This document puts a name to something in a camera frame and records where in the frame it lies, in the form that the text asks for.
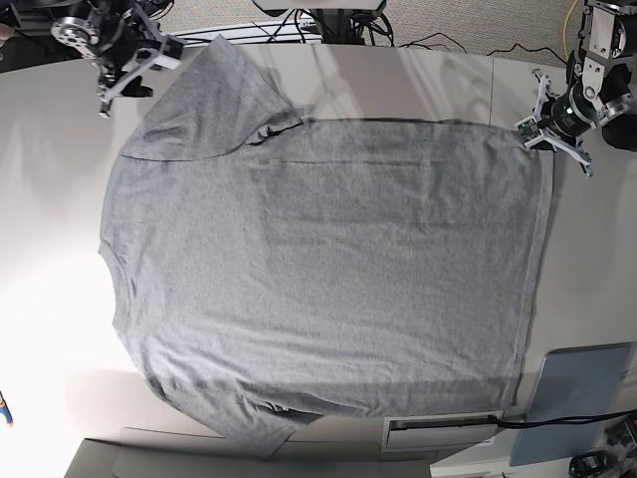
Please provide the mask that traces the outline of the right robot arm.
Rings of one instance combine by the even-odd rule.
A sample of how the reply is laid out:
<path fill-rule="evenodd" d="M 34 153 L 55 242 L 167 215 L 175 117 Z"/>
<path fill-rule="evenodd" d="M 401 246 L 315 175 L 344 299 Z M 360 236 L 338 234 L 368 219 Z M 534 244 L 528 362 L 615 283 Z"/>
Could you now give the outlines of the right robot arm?
<path fill-rule="evenodd" d="M 110 116 L 117 97 L 149 98 L 153 89 L 142 83 L 149 70 L 174 70 L 185 44 L 160 30 L 160 17 L 172 1 L 3 1 L 1 24 L 17 32 L 18 7 L 43 12 L 45 29 L 58 43 L 75 50 L 98 69 L 100 115 Z"/>

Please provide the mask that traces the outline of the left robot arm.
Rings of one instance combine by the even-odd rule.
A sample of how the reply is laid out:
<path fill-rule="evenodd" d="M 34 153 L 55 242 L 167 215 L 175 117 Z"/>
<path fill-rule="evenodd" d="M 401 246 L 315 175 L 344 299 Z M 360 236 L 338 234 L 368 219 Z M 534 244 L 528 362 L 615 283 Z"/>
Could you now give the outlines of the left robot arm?
<path fill-rule="evenodd" d="M 552 90 L 551 79 L 533 71 L 538 81 L 532 113 L 516 123 L 523 148 L 561 150 L 587 176 L 592 159 L 583 135 L 601 131 L 620 150 L 636 150 L 636 3 L 586 1 L 578 46 L 567 54 L 566 92 Z"/>

